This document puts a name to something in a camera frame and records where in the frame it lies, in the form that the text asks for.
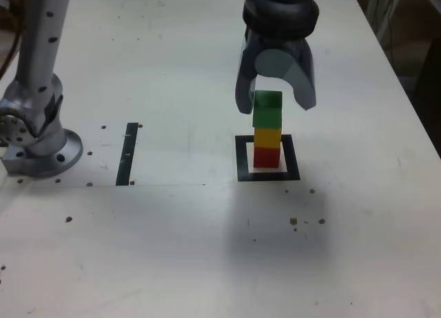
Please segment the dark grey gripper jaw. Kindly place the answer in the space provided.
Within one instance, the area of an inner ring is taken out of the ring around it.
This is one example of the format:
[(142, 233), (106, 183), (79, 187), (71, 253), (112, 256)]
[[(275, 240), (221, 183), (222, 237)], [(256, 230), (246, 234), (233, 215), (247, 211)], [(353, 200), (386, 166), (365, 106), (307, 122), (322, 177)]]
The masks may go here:
[(262, 49), (260, 36), (248, 36), (244, 40), (236, 80), (235, 99), (238, 110), (246, 115), (250, 115), (254, 107), (254, 86), (258, 75), (255, 61)]

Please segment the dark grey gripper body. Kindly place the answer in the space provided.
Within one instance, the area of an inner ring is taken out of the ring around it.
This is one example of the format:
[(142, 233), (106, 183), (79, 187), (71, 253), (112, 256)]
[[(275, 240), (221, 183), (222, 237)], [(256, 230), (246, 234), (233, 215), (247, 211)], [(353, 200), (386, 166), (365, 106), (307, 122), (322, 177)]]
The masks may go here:
[(306, 41), (304, 39), (295, 41), (279, 41), (276, 39), (265, 38), (252, 30), (245, 31), (245, 42), (246, 48), (250, 48), (254, 52), (277, 49), (288, 52), (289, 54), (301, 54), (306, 50)]

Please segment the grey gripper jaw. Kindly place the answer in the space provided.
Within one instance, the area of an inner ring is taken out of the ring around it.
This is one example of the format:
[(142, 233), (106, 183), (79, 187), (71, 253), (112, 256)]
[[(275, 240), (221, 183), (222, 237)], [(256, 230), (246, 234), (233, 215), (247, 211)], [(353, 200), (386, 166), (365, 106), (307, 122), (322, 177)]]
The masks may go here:
[(306, 41), (291, 41), (279, 48), (265, 49), (254, 62), (257, 74), (288, 83), (304, 110), (316, 106), (314, 59)]

